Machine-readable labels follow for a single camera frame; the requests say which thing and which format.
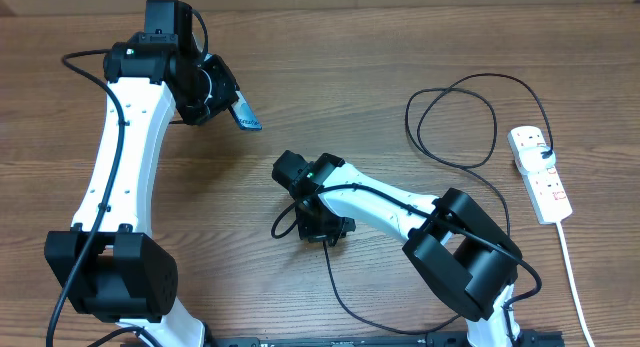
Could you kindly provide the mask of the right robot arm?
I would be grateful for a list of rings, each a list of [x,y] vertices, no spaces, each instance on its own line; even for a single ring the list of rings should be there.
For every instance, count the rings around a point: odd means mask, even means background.
[[[516,345],[520,328],[506,303],[522,253],[469,195],[404,191],[328,153],[308,162],[285,151],[272,177],[294,200],[301,239],[333,246],[366,222],[399,241],[431,291],[465,318],[470,345]]]

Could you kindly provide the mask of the blue Galaxy smartphone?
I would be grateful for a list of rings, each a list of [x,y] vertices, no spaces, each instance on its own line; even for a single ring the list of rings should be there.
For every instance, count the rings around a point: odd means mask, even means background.
[[[251,106],[240,91],[236,91],[237,100],[229,107],[229,111],[237,126],[245,131],[261,131],[259,122]]]

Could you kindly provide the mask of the white power strip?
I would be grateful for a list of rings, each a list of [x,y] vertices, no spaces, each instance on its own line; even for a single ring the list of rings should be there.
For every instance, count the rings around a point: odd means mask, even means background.
[[[516,153],[525,147],[548,146],[542,131],[535,126],[514,128],[508,133],[507,140],[514,161]],[[573,210],[556,164],[536,174],[522,175],[522,179],[540,224],[555,224],[572,214]]]

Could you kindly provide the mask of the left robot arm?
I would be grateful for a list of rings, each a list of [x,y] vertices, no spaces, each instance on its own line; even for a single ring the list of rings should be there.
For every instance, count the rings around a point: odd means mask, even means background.
[[[214,344],[178,299],[176,261],[153,238],[151,198],[168,127],[200,126],[226,111],[241,129],[261,129],[226,63],[195,38],[201,23],[185,2],[147,0],[143,29],[103,51],[97,84],[106,115],[90,183],[70,228],[45,242],[59,303],[147,346]]]

